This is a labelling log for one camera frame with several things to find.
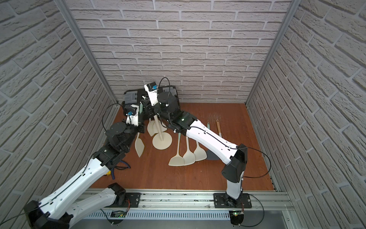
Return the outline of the cream spatula green handle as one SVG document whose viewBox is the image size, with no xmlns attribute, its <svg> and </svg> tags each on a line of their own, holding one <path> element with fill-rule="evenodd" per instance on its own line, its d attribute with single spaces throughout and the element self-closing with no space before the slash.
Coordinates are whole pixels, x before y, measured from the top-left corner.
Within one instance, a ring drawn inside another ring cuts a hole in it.
<svg viewBox="0 0 366 229">
<path fill-rule="evenodd" d="M 168 163 L 171 167 L 181 167 L 185 165 L 184 158 L 180 156 L 180 139 L 181 139 L 181 133 L 178 134 L 178 143 L 177 143 L 177 152 L 174 157 L 172 157 Z"/>
<path fill-rule="evenodd" d="M 150 136 L 154 136 L 155 134 L 158 133 L 154 119 L 149 118 L 149 123 L 147 125 L 147 131 Z"/>
</svg>

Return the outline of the cream spoon green handle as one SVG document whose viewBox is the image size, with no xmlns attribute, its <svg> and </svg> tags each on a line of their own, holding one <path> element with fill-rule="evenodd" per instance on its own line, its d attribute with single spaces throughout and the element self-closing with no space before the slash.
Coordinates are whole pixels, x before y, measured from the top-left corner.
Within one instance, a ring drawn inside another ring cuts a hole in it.
<svg viewBox="0 0 366 229">
<path fill-rule="evenodd" d="M 139 111 L 138 111 L 138 117 L 141 116 L 142 112 L 143 112 L 143 105 L 140 104 Z M 136 150 L 138 157 L 141 157 L 141 155 L 143 154 L 143 151 L 144 151 L 144 144 L 142 142 L 142 139 L 140 138 L 140 133 L 137 134 L 137 138 L 135 140 L 134 146 L 135 146 L 135 150 Z"/>
</svg>

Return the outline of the cream utensil rack stand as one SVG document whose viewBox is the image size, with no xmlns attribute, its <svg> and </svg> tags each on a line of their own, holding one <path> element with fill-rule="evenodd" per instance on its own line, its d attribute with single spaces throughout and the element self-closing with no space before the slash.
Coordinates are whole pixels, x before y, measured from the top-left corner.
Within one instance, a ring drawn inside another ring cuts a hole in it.
<svg viewBox="0 0 366 229">
<path fill-rule="evenodd" d="M 158 150 L 167 149 L 172 143 L 172 136 L 169 133 L 162 131 L 157 115 L 155 115 L 153 118 L 155 120 L 158 133 L 153 136 L 152 144 Z"/>
</svg>

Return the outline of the cream spatula wooden handle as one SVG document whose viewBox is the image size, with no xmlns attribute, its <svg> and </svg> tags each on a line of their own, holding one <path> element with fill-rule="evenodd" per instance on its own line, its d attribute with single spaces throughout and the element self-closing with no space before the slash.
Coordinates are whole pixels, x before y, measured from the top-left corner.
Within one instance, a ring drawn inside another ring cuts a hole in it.
<svg viewBox="0 0 366 229">
<path fill-rule="evenodd" d="M 184 159 L 184 165 L 188 166 L 188 165 L 192 165 L 195 162 L 195 155 L 194 153 L 190 150 L 189 147 L 189 137 L 186 136 L 186 152 L 183 156 Z"/>
</svg>

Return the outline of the cream slotted turner wooden handle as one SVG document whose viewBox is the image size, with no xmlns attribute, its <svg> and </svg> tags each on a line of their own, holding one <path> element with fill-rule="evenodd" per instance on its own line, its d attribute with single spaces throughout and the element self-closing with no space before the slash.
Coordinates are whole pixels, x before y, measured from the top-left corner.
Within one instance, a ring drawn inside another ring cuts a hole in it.
<svg viewBox="0 0 366 229">
<path fill-rule="evenodd" d="M 196 149 L 193 152 L 195 161 L 202 161 L 207 159 L 206 151 L 200 147 L 199 142 L 196 141 Z"/>
</svg>

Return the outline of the cream ladle wooden handle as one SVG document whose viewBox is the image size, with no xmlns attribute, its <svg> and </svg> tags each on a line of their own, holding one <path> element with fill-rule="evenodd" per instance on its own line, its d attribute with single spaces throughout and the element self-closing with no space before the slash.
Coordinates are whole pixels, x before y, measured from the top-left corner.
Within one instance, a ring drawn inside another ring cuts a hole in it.
<svg viewBox="0 0 366 229">
<path fill-rule="evenodd" d="M 221 125 L 220 125 L 219 119 L 216 119 L 216 125 L 217 125 L 217 130 L 218 130 L 219 136 L 222 137 L 222 131 L 221 131 Z"/>
</svg>

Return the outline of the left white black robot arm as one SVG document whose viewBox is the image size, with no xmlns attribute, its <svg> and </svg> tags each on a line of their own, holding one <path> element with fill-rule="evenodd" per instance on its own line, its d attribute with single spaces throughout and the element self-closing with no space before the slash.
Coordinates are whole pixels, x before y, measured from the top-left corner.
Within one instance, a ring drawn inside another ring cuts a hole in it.
<svg viewBox="0 0 366 229">
<path fill-rule="evenodd" d="M 113 170 L 130 151 L 135 137 L 144 133 L 142 124 L 119 122 L 105 132 L 107 143 L 79 172 L 59 189 L 41 201 L 30 201 L 24 206 L 24 213 L 32 229 L 69 229 L 86 216 L 104 207 L 130 208 L 131 202 L 126 190 L 113 183 L 103 191 L 82 201 L 77 199 L 96 180 Z"/>
</svg>

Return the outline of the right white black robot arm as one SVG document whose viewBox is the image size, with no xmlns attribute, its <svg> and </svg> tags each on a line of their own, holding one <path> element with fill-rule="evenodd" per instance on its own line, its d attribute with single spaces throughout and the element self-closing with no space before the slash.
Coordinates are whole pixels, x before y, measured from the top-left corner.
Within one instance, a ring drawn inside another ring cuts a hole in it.
<svg viewBox="0 0 366 229">
<path fill-rule="evenodd" d="M 139 97 L 144 112 L 152 117 L 157 115 L 166 127 L 175 133 L 183 134 L 212 151 L 225 164 L 222 170 L 227 180 L 227 189 L 223 196 L 223 205 L 230 208 L 242 208 L 250 202 L 243 193 L 242 181 L 248 161 L 248 150 L 244 144 L 237 146 L 215 132 L 209 130 L 200 120 L 189 112 L 180 109 L 179 99 L 169 92 L 158 93 L 157 90 Z"/>
</svg>

